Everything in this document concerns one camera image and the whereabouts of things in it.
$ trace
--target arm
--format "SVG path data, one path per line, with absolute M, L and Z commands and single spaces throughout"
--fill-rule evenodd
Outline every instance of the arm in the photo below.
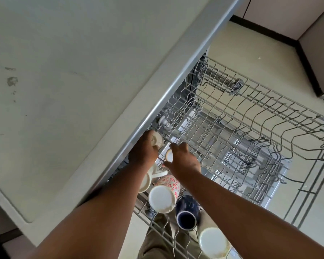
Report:
M 129 154 L 129 164 L 98 196 L 69 214 L 33 251 L 33 258 L 117 258 L 144 175 L 158 157 L 146 132 Z
M 324 247 L 264 208 L 226 190 L 200 173 L 188 145 L 171 145 L 173 175 L 193 195 L 244 259 L 324 258 Z

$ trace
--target dishwasher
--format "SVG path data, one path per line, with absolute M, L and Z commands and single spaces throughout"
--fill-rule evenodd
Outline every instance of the dishwasher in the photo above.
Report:
M 186 142 L 203 175 L 256 205 L 269 208 L 277 190 L 292 184 L 283 219 L 298 229 L 324 183 L 324 117 L 205 54 L 147 129 L 164 138 L 159 167 L 170 143 Z M 126 157 L 112 177 L 127 163 Z M 138 194 L 134 213 L 157 231 L 148 202 L 155 182 Z M 163 238 L 180 252 L 175 238 Z M 232 248 L 227 257 L 233 254 Z

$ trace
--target countertop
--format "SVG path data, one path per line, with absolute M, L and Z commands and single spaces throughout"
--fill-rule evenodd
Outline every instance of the countertop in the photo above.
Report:
M 38 245 L 105 181 L 239 0 L 0 0 L 0 206 Z

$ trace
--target red floral pattern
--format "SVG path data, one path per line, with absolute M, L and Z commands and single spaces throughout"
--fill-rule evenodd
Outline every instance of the red floral pattern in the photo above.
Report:
M 159 179 L 155 185 L 165 185 L 172 190 L 176 199 L 179 196 L 181 186 L 179 181 L 173 175 L 165 175 Z

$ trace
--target tile floor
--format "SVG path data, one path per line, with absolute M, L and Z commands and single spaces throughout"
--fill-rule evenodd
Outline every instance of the tile floor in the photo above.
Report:
M 229 22 L 213 40 L 209 57 L 324 115 L 294 48 Z M 293 161 L 297 175 L 304 175 L 301 161 Z M 283 216 L 294 197 L 291 185 L 277 192 L 269 209 Z M 324 245 L 324 187 L 302 230 Z M 147 225 L 133 214 L 120 259 L 135 258 Z

